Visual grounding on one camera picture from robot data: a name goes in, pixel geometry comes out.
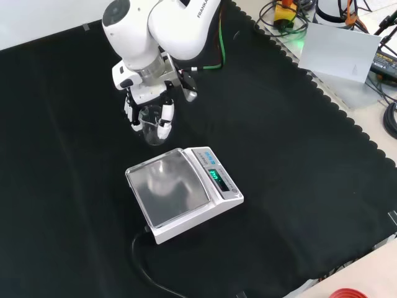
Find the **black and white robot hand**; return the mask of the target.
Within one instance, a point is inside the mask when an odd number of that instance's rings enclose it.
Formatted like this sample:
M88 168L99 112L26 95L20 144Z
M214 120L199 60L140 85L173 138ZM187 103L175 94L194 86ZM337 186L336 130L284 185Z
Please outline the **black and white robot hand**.
M124 111L132 129L139 132L143 129L143 121L139 119L142 108L150 106L157 99L162 99L161 118L156 135L165 140L168 138L174 117L174 102L166 98L167 90L181 84L179 73L169 56L161 57L147 68L129 70L124 61L112 68L112 78L118 90L127 92Z

